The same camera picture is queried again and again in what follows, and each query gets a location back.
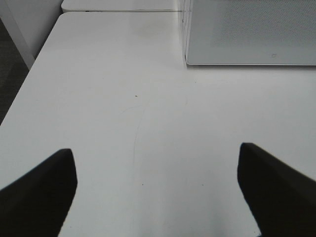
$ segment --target white table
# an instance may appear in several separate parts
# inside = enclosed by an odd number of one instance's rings
[[[69,11],[177,11],[181,0],[64,0]]]
[[[187,69],[178,13],[66,13],[0,126],[0,187],[69,147],[61,237],[254,237],[239,146],[316,178],[315,101],[314,68]]]

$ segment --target dark carpet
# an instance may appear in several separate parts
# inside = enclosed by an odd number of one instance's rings
[[[0,124],[29,70],[0,20]]]

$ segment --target white wall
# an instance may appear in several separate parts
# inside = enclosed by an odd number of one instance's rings
[[[0,0],[1,19],[29,68],[61,14],[62,1]]]

